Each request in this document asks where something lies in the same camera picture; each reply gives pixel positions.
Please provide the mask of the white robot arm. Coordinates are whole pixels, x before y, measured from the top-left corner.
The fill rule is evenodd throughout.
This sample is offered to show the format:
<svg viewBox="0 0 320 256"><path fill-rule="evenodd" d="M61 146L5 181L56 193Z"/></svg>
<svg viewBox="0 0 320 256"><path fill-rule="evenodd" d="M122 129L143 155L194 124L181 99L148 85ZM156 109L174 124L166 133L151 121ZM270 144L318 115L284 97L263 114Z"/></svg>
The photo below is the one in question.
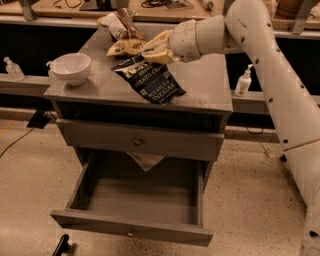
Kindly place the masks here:
<svg viewBox="0 0 320 256"><path fill-rule="evenodd" d="M300 256L320 256L320 108L275 40L263 0L234 0L222 16L189 20L142 50L151 62L190 62L235 45L247 54L296 185L307 205Z"/></svg>

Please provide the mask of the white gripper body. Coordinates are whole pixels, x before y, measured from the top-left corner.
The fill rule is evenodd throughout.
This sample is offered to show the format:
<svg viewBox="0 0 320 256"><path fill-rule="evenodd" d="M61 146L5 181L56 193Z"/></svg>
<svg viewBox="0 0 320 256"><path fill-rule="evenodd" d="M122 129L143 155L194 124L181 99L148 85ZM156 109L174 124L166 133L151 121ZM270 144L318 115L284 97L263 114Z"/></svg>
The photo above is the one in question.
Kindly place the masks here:
<svg viewBox="0 0 320 256"><path fill-rule="evenodd" d="M191 62L201 58L196 31L196 20L182 22L173 29L169 38L169 46L182 62Z"/></svg>

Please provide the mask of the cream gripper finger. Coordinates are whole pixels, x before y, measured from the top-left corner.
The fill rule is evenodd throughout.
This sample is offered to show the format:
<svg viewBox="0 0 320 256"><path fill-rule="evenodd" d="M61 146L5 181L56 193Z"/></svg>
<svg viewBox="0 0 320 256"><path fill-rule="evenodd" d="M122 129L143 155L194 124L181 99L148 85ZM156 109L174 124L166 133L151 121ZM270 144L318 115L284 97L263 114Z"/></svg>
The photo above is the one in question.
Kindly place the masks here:
<svg viewBox="0 0 320 256"><path fill-rule="evenodd" d="M160 64L171 64L176 61L175 57L168 50L154 53L154 52L143 52L142 56L148 61L152 63L160 63Z"/></svg>
<svg viewBox="0 0 320 256"><path fill-rule="evenodd" d="M170 51L169 39L172 35L172 30L164 30L155 36L153 39L148 41L142 48L142 52L154 52L160 53L165 51Z"/></svg>

